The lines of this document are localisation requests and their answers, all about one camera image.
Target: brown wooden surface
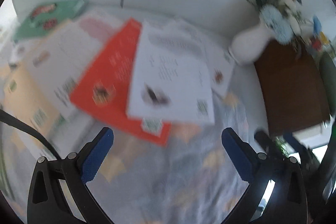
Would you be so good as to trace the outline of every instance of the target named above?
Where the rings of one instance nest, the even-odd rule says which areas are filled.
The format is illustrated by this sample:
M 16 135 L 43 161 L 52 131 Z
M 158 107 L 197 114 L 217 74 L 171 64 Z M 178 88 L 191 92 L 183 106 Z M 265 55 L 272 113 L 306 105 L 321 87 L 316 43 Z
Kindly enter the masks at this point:
M 255 62 L 271 136 L 329 120 L 323 82 L 313 58 L 303 49 L 296 60 L 291 45 L 271 41 Z

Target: blue gripper pad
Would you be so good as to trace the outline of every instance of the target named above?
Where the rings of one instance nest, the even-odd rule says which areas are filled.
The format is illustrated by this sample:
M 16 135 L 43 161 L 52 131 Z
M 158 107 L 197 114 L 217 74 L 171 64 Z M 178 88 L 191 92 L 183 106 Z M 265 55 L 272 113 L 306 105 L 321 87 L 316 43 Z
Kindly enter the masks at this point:
M 252 183 L 254 175 L 251 157 L 256 157 L 257 155 L 253 148 L 248 143 L 244 143 L 232 128 L 223 130 L 222 144 L 241 179 Z
M 81 179 L 84 184 L 95 178 L 104 158 L 113 145 L 113 140 L 113 131 L 108 128 L 83 162 Z

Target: paper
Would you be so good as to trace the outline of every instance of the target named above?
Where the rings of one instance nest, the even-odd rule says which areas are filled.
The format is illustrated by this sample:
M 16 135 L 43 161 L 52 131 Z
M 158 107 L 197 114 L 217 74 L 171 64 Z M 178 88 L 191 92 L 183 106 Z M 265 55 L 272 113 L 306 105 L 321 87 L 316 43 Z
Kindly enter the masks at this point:
M 197 30 L 195 26 L 182 19 L 170 20 L 165 28 L 178 28 L 183 30 L 190 35 L 191 39 L 203 45 L 211 77 L 211 88 L 220 97 L 225 98 L 235 67 L 235 61 L 228 51 L 212 41 L 207 35 Z
M 31 77 L 50 102 L 69 119 L 76 111 L 68 94 L 102 48 L 76 23 L 69 23 L 34 50 L 25 61 Z
M 160 29 L 145 22 L 127 114 L 171 122 L 214 123 L 204 47 L 177 28 Z
M 70 100 L 83 111 L 114 128 L 165 145 L 170 124 L 159 119 L 129 119 L 126 103 L 141 24 L 130 19 L 90 64 Z
M 69 100 L 70 92 L 103 48 L 106 36 L 121 25 L 122 21 L 113 16 L 91 11 L 56 30 L 25 60 L 32 78 L 65 119 L 77 111 Z M 103 36 L 97 35 L 104 30 Z

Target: white flower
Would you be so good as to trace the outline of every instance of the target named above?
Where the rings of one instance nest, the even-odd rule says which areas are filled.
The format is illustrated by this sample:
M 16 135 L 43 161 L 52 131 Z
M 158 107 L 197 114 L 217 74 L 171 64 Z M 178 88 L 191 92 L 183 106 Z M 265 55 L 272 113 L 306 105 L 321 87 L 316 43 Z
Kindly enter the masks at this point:
M 293 30 L 293 33 L 295 35 L 301 35 L 301 27 L 300 27 L 300 24 L 298 23 L 298 21 L 296 20 L 295 17 L 293 17 L 292 15 L 290 15 L 288 17 L 288 21 L 289 21 L 289 24 Z
M 285 4 L 292 12 L 296 12 L 296 4 L 293 0 L 280 0 L 280 4 Z

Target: barcode label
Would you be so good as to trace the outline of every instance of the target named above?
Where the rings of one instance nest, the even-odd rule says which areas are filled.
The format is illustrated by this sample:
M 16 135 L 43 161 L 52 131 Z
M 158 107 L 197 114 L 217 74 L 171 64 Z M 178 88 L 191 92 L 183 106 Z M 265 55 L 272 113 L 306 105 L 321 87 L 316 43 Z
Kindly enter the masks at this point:
M 162 121 L 159 119 L 142 119 L 141 128 L 143 131 L 160 136 L 162 129 Z
M 206 100 L 197 100 L 198 113 L 202 116 L 208 116 L 208 103 Z
M 33 116 L 34 122 L 39 128 L 43 126 L 46 118 L 47 118 L 47 115 L 44 113 L 44 111 L 41 108 L 39 108 Z
M 63 88 L 63 91 L 66 93 L 66 94 L 70 94 L 72 92 L 72 90 L 75 88 L 76 86 L 76 82 L 73 78 L 69 78 L 63 85 L 62 85 L 62 88 Z

